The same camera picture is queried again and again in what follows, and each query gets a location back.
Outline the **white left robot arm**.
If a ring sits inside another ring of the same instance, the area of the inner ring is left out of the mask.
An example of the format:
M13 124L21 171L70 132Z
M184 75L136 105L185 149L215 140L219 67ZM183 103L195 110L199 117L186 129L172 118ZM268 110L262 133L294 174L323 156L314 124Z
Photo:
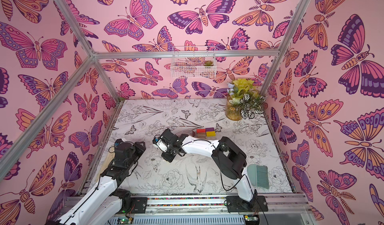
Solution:
M119 212L133 210L132 193L120 188L146 151L145 142L116 140L114 158L98 181L67 213L46 221L47 225L104 225Z

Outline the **yellow rectangular block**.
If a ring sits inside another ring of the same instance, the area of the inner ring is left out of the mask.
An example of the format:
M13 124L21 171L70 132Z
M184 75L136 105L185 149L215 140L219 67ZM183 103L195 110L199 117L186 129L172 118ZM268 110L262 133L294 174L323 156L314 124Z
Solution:
M216 136L216 132L215 131L207 131L206 132L206 136L207 137L215 137Z

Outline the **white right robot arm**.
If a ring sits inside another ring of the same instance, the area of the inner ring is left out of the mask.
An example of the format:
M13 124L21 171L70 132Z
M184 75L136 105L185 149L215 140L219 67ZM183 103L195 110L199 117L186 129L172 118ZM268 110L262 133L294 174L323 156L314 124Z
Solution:
M154 136L154 147L162 151L162 158L171 163L179 155L202 155L213 159L220 171L234 182L225 191L236 189L236 196L227 196L224 206L228 212L265 213L269 210L266 198L259 196L256 186L248 175L247 156L230 138L222 137L219 140L198 139L187 134L177 136L166 129L161 135Z

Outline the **brown wooden block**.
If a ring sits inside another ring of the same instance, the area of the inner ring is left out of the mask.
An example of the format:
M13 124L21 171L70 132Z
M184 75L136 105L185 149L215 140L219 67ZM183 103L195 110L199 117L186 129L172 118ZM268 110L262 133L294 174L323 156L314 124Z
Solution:
M205 138L206 137L206 133L197 133L197 137L198 138Z

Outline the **red rectangular block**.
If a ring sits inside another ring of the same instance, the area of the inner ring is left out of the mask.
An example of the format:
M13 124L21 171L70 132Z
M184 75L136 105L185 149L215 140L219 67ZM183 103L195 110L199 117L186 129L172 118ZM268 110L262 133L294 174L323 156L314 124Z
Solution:
M197 134L205 134L206 133L206 129L196 129L196 133Z

